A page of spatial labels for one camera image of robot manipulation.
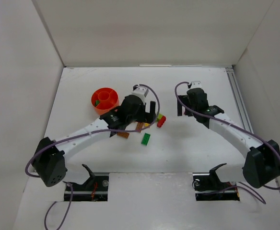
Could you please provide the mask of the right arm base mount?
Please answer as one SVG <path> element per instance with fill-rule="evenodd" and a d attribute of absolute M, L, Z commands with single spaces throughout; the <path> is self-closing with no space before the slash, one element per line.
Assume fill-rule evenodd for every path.
<path fill-rule="evenodd" d="M 192 187 L 196 201 L 239 201 L 235 185 L 220 180 L 211 173 L 193 173 Z"/>

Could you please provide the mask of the brown lego plate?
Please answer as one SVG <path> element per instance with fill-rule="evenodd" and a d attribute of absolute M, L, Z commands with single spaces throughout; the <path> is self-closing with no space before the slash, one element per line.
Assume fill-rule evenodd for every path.
<path fill-rule="evenodd" d="M 121 137 L 121 138 L 124 138 L 124 139 L 128 139 L 129 133 L 127 133 L 127 132 L 118 132 L 117 136 Z"/>
<path fill-rule="evenodd" d="M 136 128 L 135 128 L 135 130 L 137 131 L 137 132 L 141 132 L 141 130 L 142 130 L 142 128 L 143 128 L 143 125 L 144 125 L 144 123 L 143 122 L 138 122 L 137 123 L 137 125 L 136 125 Z"/>

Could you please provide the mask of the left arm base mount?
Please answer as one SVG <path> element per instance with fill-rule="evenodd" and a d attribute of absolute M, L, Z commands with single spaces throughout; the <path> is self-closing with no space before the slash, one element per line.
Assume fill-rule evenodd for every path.
<path fill-rule="evenodd" d="M 108 200 L 109 174 L 97 173 L 89 186 L 71 183 L 73 187 L 72 201 L 75 202 L 106 202 Z"/>

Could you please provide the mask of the red lego brick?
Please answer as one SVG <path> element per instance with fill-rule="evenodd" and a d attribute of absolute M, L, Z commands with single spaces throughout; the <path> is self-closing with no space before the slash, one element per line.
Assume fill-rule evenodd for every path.
<path fill-rule="evenodd" d="M 161 128 L 166 121 L 166 117 L 163 115 L 162 117 L 158 118 L 157 127 Z"/>

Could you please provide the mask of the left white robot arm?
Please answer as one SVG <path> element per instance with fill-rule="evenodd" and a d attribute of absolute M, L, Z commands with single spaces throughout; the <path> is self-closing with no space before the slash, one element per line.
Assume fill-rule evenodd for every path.
<path fill-rule="evenodd" d="M 111 138 L 118 132 L 127 133 L 128 125 L 133 122 L 153 124 L 160 108 L 158 100 L 150 102 L 150 110 L 135 95 L 128 95 L 120 106 L 104 113 L 88 126 L 74 132 L 66 138 L 40 140 L 30 165 L 37 172 L 45 186 L 52 187 L 66 179 L 71 172 L 66 163 L 74 155 L 90 145 Z"/>

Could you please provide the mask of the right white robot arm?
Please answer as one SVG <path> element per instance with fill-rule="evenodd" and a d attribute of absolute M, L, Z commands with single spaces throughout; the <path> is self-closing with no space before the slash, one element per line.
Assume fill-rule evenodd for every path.
<path fill-rule="evenodd" d="M 177 114 L 192 116 L 209 130 L 219 134 L 244 157 L 240 165 L 222 163 L 211 169 L 222 182 L 247 182 L 254 188 L 266 186 L 280 176 L 280 148 L 273 141 L 265 141 L 237 126 L 216 105 L 209 105 L 207 94 L 201 88 L 191 88 L 185 95 L 177 95 Z"/>

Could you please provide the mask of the lime green lego brick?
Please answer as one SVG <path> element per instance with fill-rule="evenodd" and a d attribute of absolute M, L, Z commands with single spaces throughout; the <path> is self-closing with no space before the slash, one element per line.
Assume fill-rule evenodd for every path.
<path fill-rule="evenodd" d="M 157 116 L 157 121 L 159 121 L 162 117 L 163 117 L 162 114 L 158 114 L 158 116 Z"/>

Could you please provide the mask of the orange round divided container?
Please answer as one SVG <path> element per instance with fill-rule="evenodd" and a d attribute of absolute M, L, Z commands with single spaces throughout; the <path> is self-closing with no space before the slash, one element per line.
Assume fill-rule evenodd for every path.
<path fill-rule="evenodd" d="M 97 106 L 95 106 L 96 100 L 100 102 Z M 91 103 L 97 114 L 103 115 L 119 106 L 119 96 L 115 90 L 104 87 L 96 90 L 92 94 Z"/>

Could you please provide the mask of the green lego plate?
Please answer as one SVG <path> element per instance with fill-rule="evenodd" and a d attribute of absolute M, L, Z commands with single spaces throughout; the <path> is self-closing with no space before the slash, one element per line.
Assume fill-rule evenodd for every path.
<path fill-rule="evenodd" d="M 151 137 L 150 134 L 145 133 L 144 136 L 143 136 L 143 138 L 142 138 L 141 144 L 147 146 L 147 145 L 148 145 L 148 142 L 149 142 L 149 140 L 150 140 L 150 137 Z"/>

